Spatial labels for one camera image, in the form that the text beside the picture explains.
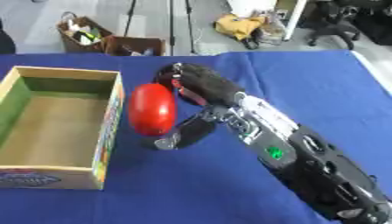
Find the cardboard box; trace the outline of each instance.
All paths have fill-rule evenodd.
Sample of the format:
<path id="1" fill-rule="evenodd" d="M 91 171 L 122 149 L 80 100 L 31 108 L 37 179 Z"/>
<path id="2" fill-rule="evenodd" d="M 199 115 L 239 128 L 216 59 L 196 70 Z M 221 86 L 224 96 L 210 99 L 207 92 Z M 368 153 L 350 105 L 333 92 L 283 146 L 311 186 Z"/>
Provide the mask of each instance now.
<path id="1" fill-rule="evenodd" d="M 118 72 L 14 66 L 0 83 L 0 187 L 102 189 Z"/>

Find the tripod leg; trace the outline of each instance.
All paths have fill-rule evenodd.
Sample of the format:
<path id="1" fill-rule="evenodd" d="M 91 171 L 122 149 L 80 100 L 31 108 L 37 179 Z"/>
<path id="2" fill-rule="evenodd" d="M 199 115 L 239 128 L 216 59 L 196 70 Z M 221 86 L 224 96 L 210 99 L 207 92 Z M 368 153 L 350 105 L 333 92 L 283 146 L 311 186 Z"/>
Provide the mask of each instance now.
<path id="1" fill-rule="evenodd" d="M 130 9 L 128 11 L 128 21 L 127 21 L 127 26 L 125 27 L 124 37 L 127 37 L 128 35 L 128 30 L 130 29 L 130 21 L 132 20 L 133 12 L 135 11 L 136 5 L 137 5 L 137 0 L 133 0 L 132 5 L 130 6 Z"/>
<path id="2" fill-rule="evenodd" d="M 191 4 L 189 3 L 189 0 L 185 0 L 185 4 L 186 4 L 186 14 L 188 16 L 189 37 L 191 40 L 191 53 L 196 53 L 196 51 L 194 50 L 193 27 L 192 27 L 192 18 L 191 18 L 192 7 Z"/>
<path id="3" fill-rule="evenodd" d="M 173 0 L 170 0 L 170 55 L 174 54 L 174 45 L 176 38 L 174 37 L 174 12 L 173 12 Z"/>

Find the green led light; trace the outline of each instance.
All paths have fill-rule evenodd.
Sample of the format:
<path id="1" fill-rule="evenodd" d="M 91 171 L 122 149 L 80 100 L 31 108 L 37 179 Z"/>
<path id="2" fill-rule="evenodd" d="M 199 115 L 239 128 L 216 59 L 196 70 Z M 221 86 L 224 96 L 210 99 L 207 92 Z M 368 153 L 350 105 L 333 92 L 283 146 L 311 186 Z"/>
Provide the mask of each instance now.
<path id="1" fill-rule="evenodd" d="M 268 147 L 266 151 L 276 160 L 279 160 L 284 155 L 284 152 L 275 146 Z"/>

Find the yellow bag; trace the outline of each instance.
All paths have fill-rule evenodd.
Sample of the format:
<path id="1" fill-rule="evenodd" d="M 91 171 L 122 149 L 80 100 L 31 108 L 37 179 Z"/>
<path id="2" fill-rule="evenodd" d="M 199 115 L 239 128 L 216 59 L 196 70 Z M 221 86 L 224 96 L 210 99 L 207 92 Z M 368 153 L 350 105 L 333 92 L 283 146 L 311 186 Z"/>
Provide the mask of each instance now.
<path id="1" fill-rule="evenodd" d="M 264 19 L 264 17 L 239 18 L 234 14 L 227 14 L 215 22 L 215 30 L 241 41 L 250 37 L 250 33 L 260 27 Z"/>

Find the chair wheel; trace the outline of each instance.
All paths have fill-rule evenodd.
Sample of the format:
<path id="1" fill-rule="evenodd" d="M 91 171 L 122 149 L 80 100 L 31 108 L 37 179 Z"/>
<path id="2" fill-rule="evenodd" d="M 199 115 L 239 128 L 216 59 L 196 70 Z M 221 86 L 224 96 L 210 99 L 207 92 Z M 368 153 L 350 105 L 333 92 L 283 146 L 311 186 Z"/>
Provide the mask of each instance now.
<path id="1" fill-rule="evenodd" d="M 358 33 L 358 34 L 355 34 L 355 35 L 353 35 L 353 37 L 351 38 L 353 41 L 357 41 L 357 40 L 359 40 L 360 39 L 360 34 Z"/>
<path id="2" fill-rule="evenodd" d="M 308 42 L 308 46 L 315 46 L 316 45 L 316 40 L 311 40 Z"/>

